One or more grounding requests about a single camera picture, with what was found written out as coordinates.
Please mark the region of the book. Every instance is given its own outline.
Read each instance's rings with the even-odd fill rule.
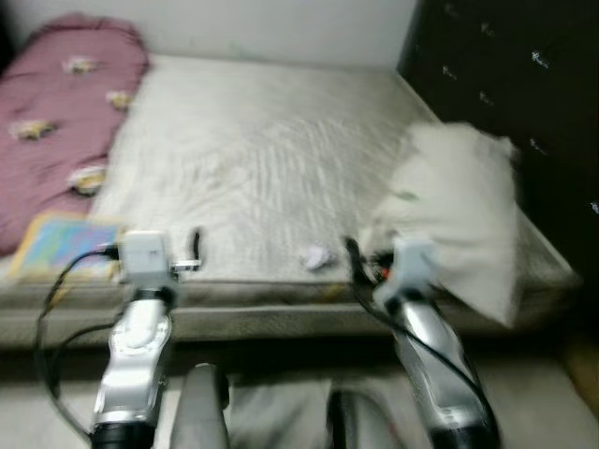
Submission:
[[[75,257],[99,245],[117,241],[122,224],[64,212],[39,214],[27,229],[9,270],[19,280],[54,280]],[[81,260],[69,279],[109,279],[118,262],[103,256]]]

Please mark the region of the cable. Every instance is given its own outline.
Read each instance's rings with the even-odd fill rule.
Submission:
[[[44,299],[44,307],[41,314],[37,317],[36,324],[36,337],[34,340],[34,360],[36,362],[37,376],[44,385],[44,388],[48,392],[51,398],[52,405],[59,414],[63,416],[66,423],[88,444],[91,444],[91,435],[85,430],[77,419],[71,414],[66,406],[60,401],[59,397],[55,395],[55,391],[52,388],[51,376],[48,369],[48,363],[43,352],[44,347],[44,335],[46,333],[46,321],[45,318],[51,312],[55,304],[52,304],[52,300],[56,296],[56,293],[60,289],[61,285],[65,281],[65,277],[68,272],[73,269],[81,260],[92,257],[95,255],[103,255],[110,258],[118,258],[118,250],[115,245],[106,246],[102,249],[89,251],[75,257],[63,271],[61,271],[58,278],[54,282],[50,292]]]
[[[399,332],[400,334],[403,334],[406,337],[408,337],[409,339],[415,341],[420,347],[424,348],[426,351],[428,351],[429,353],[434,355],[437,358],[437,360],[439,360],[446,367],[448,367],[450,371],[452,371],[456,376],[458,376],[458,378],[460,378],[472,390],[472,392],[476,395],[476,398],[480,401],[481,405],[483,406],[485,413],[489,417],[489,425],[490,425],[490,429],[493,434],[493,437],[495,439],[497,439],[497,442],[499,442],[501,440],[499,425],[497,424],[497,419],[495,418],[493,409],[491,408],[489,401],[485,397],[485,393],[483,392],[482,388],[479,385],[477,385],[475,382],[473,382],[470,379],[470,377],[468,377],[467,374],[465,374],[459,367],[456,366],[456,364],[454,364],[451,360],[449,360],[443,354],[439,353],[436,349],[430,347],[427,343],[425,343],[419,337],[417,337],[412,332],[410,332],[405,326],[401,326],[401,325],[397,324],[388,315],[375,309],[358,292],[356,285],[354,283],[352,283],[351,285],[352,285],[351,290],[354,294],[354,297],[356,298],[356,301],[359,303],[360,306],[362,306],[362,308],[369,315],[371,315],[373,318],[380,321],[384,325],[389,326],[395,332]]]
[[[63,340],[60,345],[54,350],[50,367],[48,368],[48,374],[51,380],[51,389],[57,398],[60,398],[60,359],[65,351],[66,347],[73,340],[76,340],[84,335],[91,334],[92,332],[99,332],[102,330],[111,329],[114,327],[114,323],[106,323],[104,325],[96,325],[85,327],[84,329],[78,330],[71,334],[66,340]]]

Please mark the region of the mattress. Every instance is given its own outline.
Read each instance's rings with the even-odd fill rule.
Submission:
[[[357,235],[385,191],[403,130],[437,120],[426,105],[381,71],[162,55],[152,65],[92,214],[166,231],[175,259],[189,257],[190,233],[202,228],[206,263],[183,278],[179,337],[379,332],[349,294],[342,236]],[[521,223],[519,323],[555,311],[577,283],[523,215]],[[312,244],[329,247],[336,263],[303,268],[300,253]],[[47,288],[3,283],[5,332],[24,332]],[[121,293],[105,282],[73,285],[56,320],[64,331],[110,316]],[[440,304],[457,322],[471,316],[478,330],[501,328],[455,298]]]

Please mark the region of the black headboard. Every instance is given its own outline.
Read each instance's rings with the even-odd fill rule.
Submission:
[[[7,67],[14,54],[12,44],[8,39],[6,24],[7,17],[0,6],[0,73]]]
[[[596,0],[422,0],[398,66],[441,120],[511,137],[521,207],[594,287],[598,43]]]

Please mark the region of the wall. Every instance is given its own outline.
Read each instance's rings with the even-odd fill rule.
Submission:
[[[80,10],[133,21],[153,52],[394,67],[416,0],[0,0],[21,45]]]

